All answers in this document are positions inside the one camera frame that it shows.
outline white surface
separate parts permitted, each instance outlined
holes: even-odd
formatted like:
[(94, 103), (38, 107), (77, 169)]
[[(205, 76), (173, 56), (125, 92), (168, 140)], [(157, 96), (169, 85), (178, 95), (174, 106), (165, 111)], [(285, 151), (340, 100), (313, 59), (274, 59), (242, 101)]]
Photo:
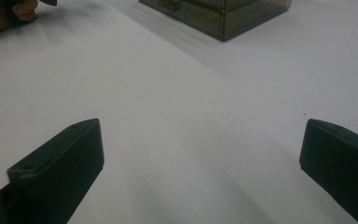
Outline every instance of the white surface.
[(308, 119), (358, 133), (358, 0), (296, 0), (227, 43), (136, 1), (38, 13), (0, 34), (0, 188), (99, 118), (105, 166), (70, 223), (356, 223), (298, 157)]

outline black object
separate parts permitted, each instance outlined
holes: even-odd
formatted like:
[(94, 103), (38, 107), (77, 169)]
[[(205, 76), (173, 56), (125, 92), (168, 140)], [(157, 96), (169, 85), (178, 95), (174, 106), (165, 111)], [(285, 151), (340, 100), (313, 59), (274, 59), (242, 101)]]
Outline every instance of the black object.
[[(7, 0), (7, 17), (8, 20), (13, 24), (13, 25), (23, 25), (26, 23), (29, 23), (27, 21), (20, 21), (19, 19), (17, 19), (17, 16), (13, 13), (12, 8), (18, 4), (21, 3), (23, 0)], [(47, 5), (50, 6), (57, 6), (57, 0), (39, 0)]]
[(358, 134), (336, 124), (310, 119), (300, 164), (358, 221)]
[(139, 1), (221, 41), (282, 14), (292, 3), (292, 0)]
[(100, 122), (66, 128), (7, 170), (0, 224), (66, 223), (102, 169)]

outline human hand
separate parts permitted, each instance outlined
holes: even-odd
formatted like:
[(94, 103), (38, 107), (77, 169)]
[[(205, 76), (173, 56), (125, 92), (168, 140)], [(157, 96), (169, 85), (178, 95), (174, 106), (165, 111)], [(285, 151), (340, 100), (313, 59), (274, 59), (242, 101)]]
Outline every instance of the human hand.
[[(11, 9), (20, 21), (33, 21), (36, 18), (34, 10), (37, 0), (24, 0)], [(7, 0), (0, 0), (0, 32), (6, 30), (12, 24), (7, 18)]]

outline translucent plastic box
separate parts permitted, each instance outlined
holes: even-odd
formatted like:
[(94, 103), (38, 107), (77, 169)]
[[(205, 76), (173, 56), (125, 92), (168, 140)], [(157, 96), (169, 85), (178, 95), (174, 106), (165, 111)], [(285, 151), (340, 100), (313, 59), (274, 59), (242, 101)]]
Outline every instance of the translucent plastic box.
[(287, 11), (292, 0), (139, 0), (221, 41)]

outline finger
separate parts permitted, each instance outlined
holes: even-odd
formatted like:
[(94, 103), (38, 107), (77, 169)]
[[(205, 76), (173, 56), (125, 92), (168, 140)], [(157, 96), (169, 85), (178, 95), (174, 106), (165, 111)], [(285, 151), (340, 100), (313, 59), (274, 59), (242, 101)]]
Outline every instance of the finger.
[(34, 21), (36, 19), (36, 13), (31, 12), (28, 14), (20, 15), (17, 17), (20, 21)]
[(37, 0), (24, 0), (22, 3), (16, 4), (12, 9), (17, 16), (27, 15), (34, 12), (37, 4)]

